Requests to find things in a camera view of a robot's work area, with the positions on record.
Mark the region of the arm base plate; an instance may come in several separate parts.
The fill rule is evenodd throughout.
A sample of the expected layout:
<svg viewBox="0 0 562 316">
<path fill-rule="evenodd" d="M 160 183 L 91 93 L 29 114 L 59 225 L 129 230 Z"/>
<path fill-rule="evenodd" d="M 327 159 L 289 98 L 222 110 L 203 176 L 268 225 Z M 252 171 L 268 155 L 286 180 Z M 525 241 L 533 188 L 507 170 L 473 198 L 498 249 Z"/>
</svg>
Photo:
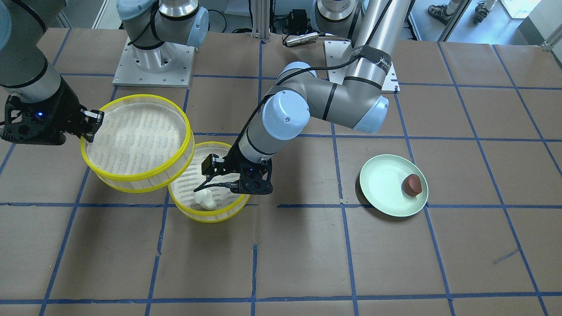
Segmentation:
<svg viewBox="0 0 562 316">
<path fill-rule="evenodd" d="M 326 40 L 324 42 L 326 65 L 331 67 L 347 62 L 352 50 L 353 48 L 349 41 Z M 380 67 L 371 65 L 364 59 L 350 66 L 328 71 L 329 81 L 332 83 L 342 84 L 346 76 L 357 76 L 380 84 L 383 94 L 400 92 L 401 88 L 394 66 L 391 65 L 389 67 L 385 78 L 382 77 L 384 74 L 385 72 Z"/>
<path fill-rule="evenodd" d="M 152 50 L 125 45 L 115 70 L 115 86 L 188 88 L 197 48 L 165 42 Z"/>
</svg>

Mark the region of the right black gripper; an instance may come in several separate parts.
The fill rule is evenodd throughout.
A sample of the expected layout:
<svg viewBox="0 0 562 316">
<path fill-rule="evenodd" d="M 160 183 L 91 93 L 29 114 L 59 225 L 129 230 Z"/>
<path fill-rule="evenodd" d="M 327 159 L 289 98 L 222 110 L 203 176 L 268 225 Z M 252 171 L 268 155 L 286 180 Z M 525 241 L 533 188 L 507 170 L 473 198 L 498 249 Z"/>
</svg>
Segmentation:
<svg viewBox="0 0 562 316">
<path fill-rule="evenodd" d="M 105 113 L 89 111 L 66 83 L 46 100 L 26 103 L 19 96 L 9 96 L 1 138 L 15 144 L 63 145 L 65 133 L 92 143 L 104 122 Z"/>
</svg>

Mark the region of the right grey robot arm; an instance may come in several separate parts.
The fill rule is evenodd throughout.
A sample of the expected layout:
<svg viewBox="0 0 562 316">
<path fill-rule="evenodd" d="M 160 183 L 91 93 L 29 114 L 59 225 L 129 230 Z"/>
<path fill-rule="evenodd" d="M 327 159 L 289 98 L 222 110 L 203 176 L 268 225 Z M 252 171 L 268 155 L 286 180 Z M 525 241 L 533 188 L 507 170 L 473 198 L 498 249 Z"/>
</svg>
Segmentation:
<svg viewBox="0 0 562 316">
<path fill-rule="evenodd" d="M 104 112 L 88 110 L 37 44 L 65 0 L 3 0 L 0 83 L 9 96 L 1 138 L 15 144 L 63 145 L 65 134 L 93 142 Z"/>
</svg>

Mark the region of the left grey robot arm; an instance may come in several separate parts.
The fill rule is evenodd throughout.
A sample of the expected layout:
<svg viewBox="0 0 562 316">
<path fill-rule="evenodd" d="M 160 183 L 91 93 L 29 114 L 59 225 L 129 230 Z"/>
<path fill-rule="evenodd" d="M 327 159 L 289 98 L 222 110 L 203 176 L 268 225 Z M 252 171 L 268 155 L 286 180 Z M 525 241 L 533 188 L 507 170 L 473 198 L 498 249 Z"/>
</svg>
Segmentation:
<svg viewBox="0 0 562 316">
<path fill-rule="evenodd" d="M 341 83 L 318 78 L 320 67 L 288 64 L 253 110 L 223 158 L 210 154 L 202 162 L 205 181 L 195 192 L 225 187 L 235 194 L 267 195 L 272 157 L 297 137 L 311 117 L 360 132 L 380 130 L 388 111 L 382 86 L 408 14 L 409 0 L 371 0 Z"/>
</svg>

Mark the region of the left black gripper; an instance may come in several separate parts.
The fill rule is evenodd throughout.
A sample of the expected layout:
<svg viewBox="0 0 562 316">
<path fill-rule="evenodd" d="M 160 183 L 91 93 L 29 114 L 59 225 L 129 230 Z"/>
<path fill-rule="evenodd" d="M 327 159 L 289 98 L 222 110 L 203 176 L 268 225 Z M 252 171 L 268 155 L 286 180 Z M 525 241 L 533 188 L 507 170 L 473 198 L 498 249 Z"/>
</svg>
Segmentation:
<svg viewBox="0 0 562 316">
<path fill-rule="evenodd" d="M 273 192 L 271 184 L 272 160 L 261 158 L 252 162 L 245 158 L 238 148 L 233 153 L 220 158 L 217 154 L 209 154 L 201 164 L 205 181 L 194 189 L 199 192 L 213 187 L 223 187 L 235 194 L 267 195 Z M 231 182 L 210 183 L 216 176 L 237 173 L 240 178 Z"/>
</svg>

